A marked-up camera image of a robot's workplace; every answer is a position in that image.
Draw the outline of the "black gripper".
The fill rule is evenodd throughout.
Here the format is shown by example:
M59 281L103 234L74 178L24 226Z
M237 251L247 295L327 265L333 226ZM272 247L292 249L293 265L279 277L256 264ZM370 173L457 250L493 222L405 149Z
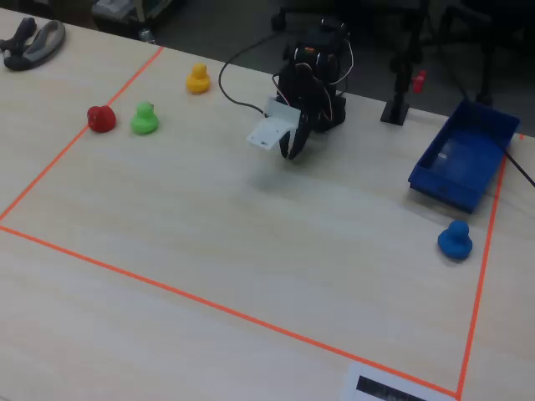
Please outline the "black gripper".
M303 112L292 143L290 131L278 142L282 157L292 160L303 150L310 135L308 117L317 114L319 119L331 120L331 95L327 84L317 77L308 63L289 64L289 105Z

